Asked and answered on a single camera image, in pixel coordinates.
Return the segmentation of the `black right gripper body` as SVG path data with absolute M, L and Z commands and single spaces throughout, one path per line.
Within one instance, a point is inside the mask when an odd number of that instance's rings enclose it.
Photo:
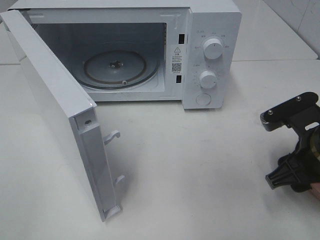
M 298 185 L 291 188 L 298 193 L 310 190 L 311 184 L 320 182 L 320 160 L 315 158 L 310 149 L 310 138 L 319 125 L 305 129 L 304 133 L 297 134 L 298 142 L 293 152 L 281 157 L 279 160 L 297 160 L 300 169 L 296 172 L 300 180 Z

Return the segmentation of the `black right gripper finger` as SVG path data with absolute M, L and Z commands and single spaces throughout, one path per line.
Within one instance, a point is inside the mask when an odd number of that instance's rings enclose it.
M 277 168 L 265 176 L 271 189 L 282 186 L 297 186 L 300 183 L 297 171 L 300 165 L 296 159 L 279 159 Z

